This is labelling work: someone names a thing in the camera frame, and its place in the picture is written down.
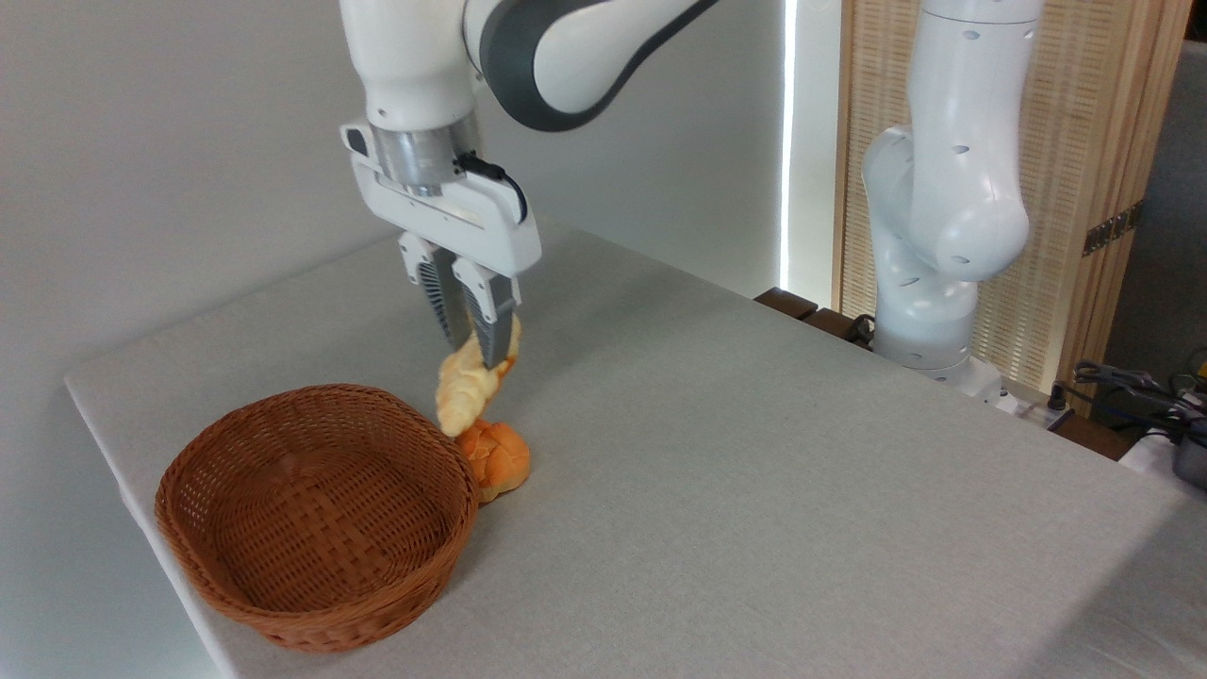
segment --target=table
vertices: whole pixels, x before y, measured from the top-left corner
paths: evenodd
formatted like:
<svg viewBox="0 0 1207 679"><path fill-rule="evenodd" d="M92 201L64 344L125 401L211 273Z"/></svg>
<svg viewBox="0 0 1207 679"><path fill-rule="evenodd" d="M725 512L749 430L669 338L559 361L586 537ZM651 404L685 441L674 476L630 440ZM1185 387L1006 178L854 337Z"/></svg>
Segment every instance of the table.
<svg viewBox="0 0 1207 679"><path fill-rule="evenodd" d="M218 666L375 677L1193 677L1207 508L869 352L566 228L523 280L488 414L532 478L453 583L366 649L270 645L154 528L205 426L305 385L433 415L447 347L392 240L71 371L69 390Z"/></svg>

